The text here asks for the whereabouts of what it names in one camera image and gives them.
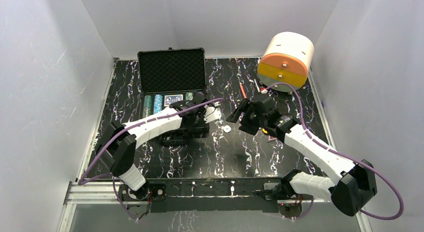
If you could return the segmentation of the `blue poker card deck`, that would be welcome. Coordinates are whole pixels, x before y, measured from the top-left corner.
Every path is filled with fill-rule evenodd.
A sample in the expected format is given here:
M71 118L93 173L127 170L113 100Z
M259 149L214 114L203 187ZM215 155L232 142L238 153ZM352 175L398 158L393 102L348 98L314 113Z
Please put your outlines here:
M184 99L184 96L182 94L165 95L164 96L164 106L169 106L173 103L182 101L183 99Z

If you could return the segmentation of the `blue white 5 chip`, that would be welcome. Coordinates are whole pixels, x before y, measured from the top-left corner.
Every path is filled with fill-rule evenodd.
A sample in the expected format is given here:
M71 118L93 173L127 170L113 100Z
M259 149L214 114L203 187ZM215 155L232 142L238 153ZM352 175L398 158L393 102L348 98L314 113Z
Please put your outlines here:
M231 128L229 125L225 125L225 126L222 128L222 130L223 130L225 133L229 133L229 132L232 130L232 128Z

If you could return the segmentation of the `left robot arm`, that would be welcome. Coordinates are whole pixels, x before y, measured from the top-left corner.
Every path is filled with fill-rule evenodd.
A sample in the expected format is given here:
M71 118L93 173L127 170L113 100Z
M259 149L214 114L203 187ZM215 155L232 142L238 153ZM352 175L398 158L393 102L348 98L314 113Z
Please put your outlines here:
M157 137L184 144L208 134L209 124L221 117L215 101L201 93L166 105L160 111L127 123L112 122L98 140L95 161L101 161L114 178L120 179L137 200L144 200L150 185L134 164L136 150Z

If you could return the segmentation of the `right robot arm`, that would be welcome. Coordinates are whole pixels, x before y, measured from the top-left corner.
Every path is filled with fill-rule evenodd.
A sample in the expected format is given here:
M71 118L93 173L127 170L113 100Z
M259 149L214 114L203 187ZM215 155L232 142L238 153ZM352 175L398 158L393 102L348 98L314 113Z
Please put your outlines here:
M365 159L353 162L332 153L331 146L308 134L295 116L280 112L271 98L257 101L244 98L226 121L239 122L239 130L250 135L265 129L325 173L325 176L317 176L293 169L273 188L258 191L261 196L295 199L298 195L310 195L331 201L339 211L352 217L378 192L370 162Z

